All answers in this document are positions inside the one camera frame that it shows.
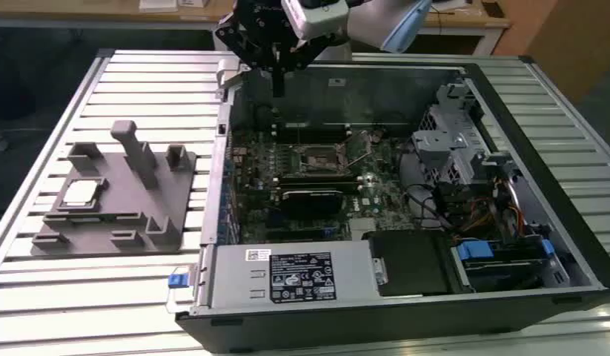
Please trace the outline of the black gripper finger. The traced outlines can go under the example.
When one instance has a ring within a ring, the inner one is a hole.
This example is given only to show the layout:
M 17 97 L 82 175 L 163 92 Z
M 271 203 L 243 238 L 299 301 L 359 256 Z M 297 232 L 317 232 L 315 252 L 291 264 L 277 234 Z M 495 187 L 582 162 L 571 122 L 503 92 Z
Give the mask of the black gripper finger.
M 273 97 L 278 97 L 278 60 L 275 59 L 274 46 L 261 48 L 251 43 L 235 14 L 227 14 L 219 20 L 214 34 L 249 68 L 269 74 Z
M 285 95 L 285 77 L 287 73 L 303 70 L 322 50 L 330 45 L 330 36 L 319 36 L 303 44 L 290 41 L 279 44 L 278 51 L 278 96 Z

